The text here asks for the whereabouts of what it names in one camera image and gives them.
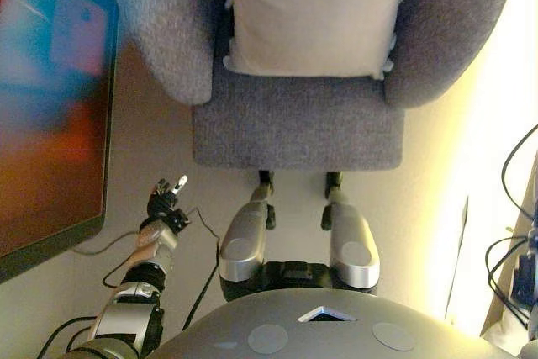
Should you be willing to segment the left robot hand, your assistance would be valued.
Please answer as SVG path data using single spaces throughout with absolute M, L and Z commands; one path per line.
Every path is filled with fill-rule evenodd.
M 165 178 L 160 179 L 153 188 L 147 203 L 149 217 L 180 215 L 182 211 L 176 208 L 178 195 L 187 185 L 186 174 L 179 177 L 174 183 L 169 183 Z

